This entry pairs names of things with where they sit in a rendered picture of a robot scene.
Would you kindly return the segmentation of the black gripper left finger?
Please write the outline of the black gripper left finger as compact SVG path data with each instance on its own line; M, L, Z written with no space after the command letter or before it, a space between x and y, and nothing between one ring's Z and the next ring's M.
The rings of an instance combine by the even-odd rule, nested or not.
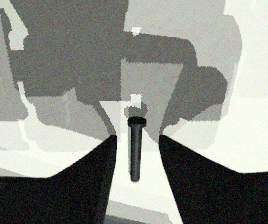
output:
M111 135L56 175L0 176L0 223L104 224L116 155Z

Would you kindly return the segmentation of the dark steel pin with flat head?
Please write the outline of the dark steel pin with flat head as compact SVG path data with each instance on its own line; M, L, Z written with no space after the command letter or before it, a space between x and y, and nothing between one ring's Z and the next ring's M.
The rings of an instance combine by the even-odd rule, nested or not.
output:
M142 128L146 126L147 120L143 117L134 116L127 120L127 125L131 127L131 163L130 180L133 183L140 181Z

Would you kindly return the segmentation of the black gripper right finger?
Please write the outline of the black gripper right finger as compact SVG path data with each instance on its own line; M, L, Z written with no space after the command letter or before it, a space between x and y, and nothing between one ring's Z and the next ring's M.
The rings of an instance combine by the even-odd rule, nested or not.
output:
M236 172L166 135L159 151L182 224L246 224L268 200L268 171Z

